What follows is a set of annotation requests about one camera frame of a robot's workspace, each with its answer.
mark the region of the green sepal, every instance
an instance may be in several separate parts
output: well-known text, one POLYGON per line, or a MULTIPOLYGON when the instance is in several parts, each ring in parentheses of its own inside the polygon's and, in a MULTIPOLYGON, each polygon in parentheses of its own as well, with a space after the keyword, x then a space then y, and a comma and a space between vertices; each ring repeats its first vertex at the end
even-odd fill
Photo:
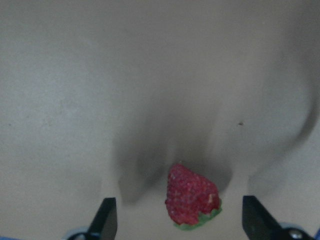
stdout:
POLYGON ((211 220, 215 216, 217 216, 222 211, 221 205, 222 205, 222 200, 220 199, 219 208, 212 209, 212 211, 209 215, 199 212, 199 217, 198 217, 199 222, 197 224, 190 225, 190 224, 186 224, 186 223, 182 223, 182 224, 174 223, 174 226, 176 226, 178 229, 184 230, 184 231, 190 231, 190 230, 196 229, 197 227, 202 226, 203 224, 205 224, 206 222, 208 222, 209 220, 211 220))

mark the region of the gray background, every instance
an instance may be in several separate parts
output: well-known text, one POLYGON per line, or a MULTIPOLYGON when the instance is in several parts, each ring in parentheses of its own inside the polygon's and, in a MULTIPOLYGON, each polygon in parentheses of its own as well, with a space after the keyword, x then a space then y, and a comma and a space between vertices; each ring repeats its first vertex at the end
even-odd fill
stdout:
POLYGON ((0 235, 55 240, 117 197, 118 240, 246 239, 242 196, 319 227, 319 1, 0 0, 0 235), (168 217, 174 162, 223 212, 168 217))

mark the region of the red strawberry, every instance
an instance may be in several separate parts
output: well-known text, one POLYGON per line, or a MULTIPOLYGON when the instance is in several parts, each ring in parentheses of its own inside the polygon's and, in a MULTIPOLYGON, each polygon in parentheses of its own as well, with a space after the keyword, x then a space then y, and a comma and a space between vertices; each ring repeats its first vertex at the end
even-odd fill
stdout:
POLYGON ((170 169, 166 197, 168 214, 182 229, 202 225, 221 211, 216 185, 181 164, 170 169))

